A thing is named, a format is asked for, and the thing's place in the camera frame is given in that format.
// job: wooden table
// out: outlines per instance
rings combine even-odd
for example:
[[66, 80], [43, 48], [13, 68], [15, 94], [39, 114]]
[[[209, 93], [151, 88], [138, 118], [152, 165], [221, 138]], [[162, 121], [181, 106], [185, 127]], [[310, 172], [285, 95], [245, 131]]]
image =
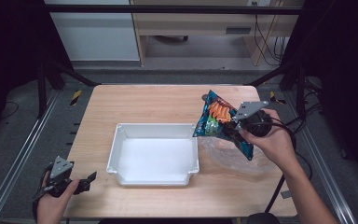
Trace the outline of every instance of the wooden table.
[[[282, 173], [243, 174], [223, 168], [199, 147], [200, 172], [185, 187], [122, 187], [106, 172], [118, 123], [197, 123], [209, 90], [234, 106], [259, 101], [248, 86], [102, 85], [94, 89], [68, 160], [72, 178], [97, 171], [88, 192], [72, 197], [65, 217], [248, 217], [263, 212]], [[278, 196], [271, 213], [296, 215]]]

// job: blue snack bag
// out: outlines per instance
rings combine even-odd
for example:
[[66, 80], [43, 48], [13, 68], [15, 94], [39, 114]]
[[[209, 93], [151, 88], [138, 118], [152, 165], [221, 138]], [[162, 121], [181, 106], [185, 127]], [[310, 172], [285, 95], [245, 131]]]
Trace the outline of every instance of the blue snack bag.
[[236, 113], [237, 109], [234, 106], [218, 96], [214, 91], [209, 91], [193, 137], [215, 136], [231, 141], [251, 161], [254, 146], [246, 142], [236, 130], [237, 123], [232, 119]]

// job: person's right arm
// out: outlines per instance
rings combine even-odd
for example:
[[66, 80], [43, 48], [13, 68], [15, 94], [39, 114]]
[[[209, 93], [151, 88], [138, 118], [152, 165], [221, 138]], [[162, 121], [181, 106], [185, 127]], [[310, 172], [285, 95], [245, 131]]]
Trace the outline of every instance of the person's right arm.
[[[279, 119], [276, 111], [265, 111]], [[337, 223], [298, 163], [290, 135], [285, 129], [273, 126], [265, 137], [256, 137], [244, 130], [240, 130], [240, 134], [249, 143], [260, 147], [267, 158], [282, 170], [301, 223]]]

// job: hand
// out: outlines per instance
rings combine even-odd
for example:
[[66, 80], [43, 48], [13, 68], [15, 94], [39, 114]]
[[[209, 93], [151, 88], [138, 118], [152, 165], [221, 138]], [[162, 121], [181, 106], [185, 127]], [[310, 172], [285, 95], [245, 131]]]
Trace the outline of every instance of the hand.
[[[273, 122], [278, 123], [276, 119], [279, 119], [279, 116], [275, 110], [264, 109], [264, 111], [273, 118]], [[245, 130], [240, 130], [240, 134], [247, 142], [260, 147], [267, 158], [281, 169], [292, 164], [293, 161], [297, 162], [290, 135], [283, 128], [272, 126], [271, 131], [264, 137], [256, 137]]]
[[[46, 186], [49, 172], [46, 173], [42, 187]], [[58, 224], [62, 220], [66, 205], [77, 189], [79, 180], [73, 180], [65, 192], [59, 197], [54, 198], [49, 194], [45, 194], [37, 206], [37, 224]]]

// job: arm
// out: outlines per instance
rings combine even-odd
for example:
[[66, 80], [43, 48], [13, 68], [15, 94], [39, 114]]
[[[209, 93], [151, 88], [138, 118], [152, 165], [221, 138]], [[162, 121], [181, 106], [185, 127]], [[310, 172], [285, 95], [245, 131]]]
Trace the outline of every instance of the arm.
[[[46, 186], [46, 180], [49, 173], [45, 175], [43, 186]], [[73, 180], [66, 188], [65, 192], [59, 197], [54, 198], [45, 194], [37, 206], [37, 224], [59, 224], [61, 222], [66, 205], [77, 189], [79, 180]]]
[[[276, 111], [265, 111], [279, 119]], [[260, 147], [267, 158], [282, 170], [301, 223], [337, 223], [298, 163], [286, 130], [273, 126], [265, 137], [255, 137], [244, 130], [240, 130], [240, 134], [249, 143]]]

